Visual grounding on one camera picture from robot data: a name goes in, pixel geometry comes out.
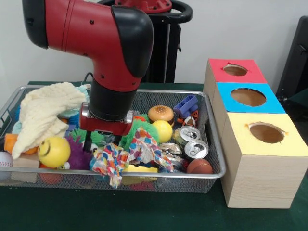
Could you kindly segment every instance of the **circular hole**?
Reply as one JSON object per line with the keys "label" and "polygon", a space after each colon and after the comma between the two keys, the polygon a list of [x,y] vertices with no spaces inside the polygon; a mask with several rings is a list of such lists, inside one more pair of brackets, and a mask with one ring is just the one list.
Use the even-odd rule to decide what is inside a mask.
{"label": "circular hole", "polygon": [[272,124],[257,123],[251,125],[249,129],[254,137],[265,143],[278,143],[283,140],[283,132],[281,129]]}
{"label": "circular hole", "polygon": [[231,97],[239,103],[252,107],[260,106],[266,102],[266,97],[260,91],[249,88],[238,88],[231,92]]}
{"label": "circular hole", "polygon": [[223,68],[223,70],[231,76],[244,76],[248,72],[246,68],[239,66],[239,65],[232,65],[232,64],[226,65]]}

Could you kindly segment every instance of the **white towel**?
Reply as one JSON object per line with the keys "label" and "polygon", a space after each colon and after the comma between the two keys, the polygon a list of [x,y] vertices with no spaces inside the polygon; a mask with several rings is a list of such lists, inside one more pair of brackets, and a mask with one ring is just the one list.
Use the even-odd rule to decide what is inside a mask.
{"label": "white towel", "polygon": [[68,125],[59,120],[57,115],[79,108],[85,100],[85,95],[68,82],[45,86],[28,93],[21,102],[19,120],[22,130],[12,151],[13,159],[39,146],[48,137],[64,137]]}

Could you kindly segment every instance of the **smiley face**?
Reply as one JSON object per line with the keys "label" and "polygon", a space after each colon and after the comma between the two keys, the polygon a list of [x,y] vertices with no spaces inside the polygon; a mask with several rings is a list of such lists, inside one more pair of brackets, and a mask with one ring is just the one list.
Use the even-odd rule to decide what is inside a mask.
{"label": "smiley face", "polygon": [[63,165],[71,154],[68,141],[61,137],[47,138],[38,148],[38,158],[41,163],[52,168]]}

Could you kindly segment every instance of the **yellow ball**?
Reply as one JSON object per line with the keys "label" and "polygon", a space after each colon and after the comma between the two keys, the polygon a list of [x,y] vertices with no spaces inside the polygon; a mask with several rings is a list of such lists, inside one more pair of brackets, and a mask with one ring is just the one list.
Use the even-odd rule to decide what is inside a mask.
{"label": "yellow ball", "polygon": [[63,165],[71,154],[68,141],[61,137],[47,138],[38,148],[38,158],[41,163],[52,168]]}
{"label": "yellow ball", "polygon": [[164,120],[157,120],[152,125],[157,129],[159,143],[166,143],[171,140],[173,130],[172,126],[164,121]]}

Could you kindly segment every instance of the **wire mesh tray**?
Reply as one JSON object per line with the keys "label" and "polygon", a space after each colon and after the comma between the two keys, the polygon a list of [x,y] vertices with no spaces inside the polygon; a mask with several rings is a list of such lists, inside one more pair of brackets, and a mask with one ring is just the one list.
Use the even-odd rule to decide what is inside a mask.
{"label": "wire mesh tray", "polygon": [[[24,96],[42,86],[27,85],[18,88],[0,111],[0,140],[3,143],[5,133],[12,131],[16,121],[15,111]],[[131,110],[147,113],[158,104],[173,108],[188,95],[196,95],[199,102],[198,129],[202,140],[209,146],[206,160],[213,168],[213,174],[180,174],[180,173],[123,173],[122,184],[118,190],[207,193],[226,171],[225,160],[218,138],[217,128],[207,95],[198,91],[173,90],[138,90]],[[13,180],[18,175],[23,181]],[[43,168],[0,167],[0,185],[40,188],[67,189],[113,189],[108,177],[84,170],[50,170]]]}

